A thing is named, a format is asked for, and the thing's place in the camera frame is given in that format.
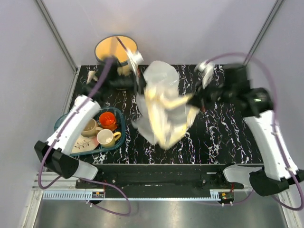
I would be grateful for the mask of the white trash bag roll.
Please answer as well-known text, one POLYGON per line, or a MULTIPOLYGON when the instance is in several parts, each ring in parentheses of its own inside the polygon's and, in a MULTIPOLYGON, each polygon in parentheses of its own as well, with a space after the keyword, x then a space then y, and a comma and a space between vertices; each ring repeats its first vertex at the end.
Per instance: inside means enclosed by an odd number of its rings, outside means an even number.
POLYGON ((98 81, 98 77, 96 76, 97 72, 96 71, 89 71, 87 74, 87 81, 86 84, 88 85, 92 80, 97 82, 98 81))

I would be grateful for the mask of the yellow trash bin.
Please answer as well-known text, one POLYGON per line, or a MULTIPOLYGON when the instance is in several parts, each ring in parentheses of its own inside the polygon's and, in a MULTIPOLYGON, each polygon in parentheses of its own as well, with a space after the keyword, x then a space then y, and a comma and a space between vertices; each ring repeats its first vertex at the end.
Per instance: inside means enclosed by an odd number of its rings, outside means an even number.
POLYGON ((117 37, 120 41, 118 41, 116 36, 109 36, 99 41, 95 46, 95 58, 102 65, 102 68, 106 58, 115 56, 117 59, 117 68, 111 67, 108 79, 133 75, 133 70, 129 66, 129 58, 123 45, 135 54, 138 51, 137 43, 128 36, 120 35, 117 37))

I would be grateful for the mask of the detached white trash bag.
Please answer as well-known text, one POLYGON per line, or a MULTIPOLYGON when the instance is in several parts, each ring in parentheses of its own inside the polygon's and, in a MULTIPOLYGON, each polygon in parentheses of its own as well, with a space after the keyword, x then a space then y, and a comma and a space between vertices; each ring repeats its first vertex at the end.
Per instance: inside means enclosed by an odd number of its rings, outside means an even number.
POLYGON ((185 136, 199 109, 187 104, 191 94, 179 94, 179 74, 170 64, 153 61, 143 78, 146 87, 136 96, 141 116, 132 125, 150 144, 167 150, 185 136))

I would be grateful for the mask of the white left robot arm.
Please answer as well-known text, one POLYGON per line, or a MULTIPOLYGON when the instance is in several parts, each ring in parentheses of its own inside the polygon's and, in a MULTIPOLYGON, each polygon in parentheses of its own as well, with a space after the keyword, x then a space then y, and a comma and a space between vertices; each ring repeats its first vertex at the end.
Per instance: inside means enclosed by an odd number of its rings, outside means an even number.
POLYGON ((103 177, 98 173, 98 168, 72 158, 70 155, 72 147, 77 138, 84 130, 89 120, 101 109, 98 102, 92 97, 98 92, 103 82, 108 78, 110 70, 117 66, 115 57, 108 57, 104 68, 95 86, 86 95, 78 97, 79 103, 73 107, 60 127, 47 139, 46 142, 37 141, 34 149, 41 161, 38 173, 38 184, 40 188, 46 189, 41 184, 42 169, 44 167, 53 170, 59 177, 78 177, 86 180, 92 188, 98 188, 103 177))

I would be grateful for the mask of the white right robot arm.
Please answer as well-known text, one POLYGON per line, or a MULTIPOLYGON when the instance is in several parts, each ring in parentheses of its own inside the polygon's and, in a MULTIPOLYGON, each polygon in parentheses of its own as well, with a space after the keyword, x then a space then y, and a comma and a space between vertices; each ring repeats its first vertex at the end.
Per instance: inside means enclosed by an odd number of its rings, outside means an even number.
POLYGON ((293 162, 280 137, 274 103, 265 88, 251 87, 247 67, 240 63, 224 65, 225 80, 219 86, 210 84, 214 74, 211 62, 202 62, 194 70, 200 73, 202 82, 188 103, 202 111, 214 103, 233 104, 250 128, 264 164, 262 168, 227 165, 215 177, 216 184, 227 188, 233 182, 240 183, 260 196, 271 196, 302 182, 304 171, 293 162))

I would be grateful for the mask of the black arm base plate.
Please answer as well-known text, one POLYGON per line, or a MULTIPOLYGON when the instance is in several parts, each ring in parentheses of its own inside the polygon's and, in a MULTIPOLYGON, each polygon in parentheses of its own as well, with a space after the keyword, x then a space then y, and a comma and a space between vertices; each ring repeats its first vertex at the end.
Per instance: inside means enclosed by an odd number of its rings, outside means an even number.
POLYGON ((127 185, 190 185, 199 188, 242 189, 224 178, 226 165, 214 164, 103 164, 93 181, 127 185))

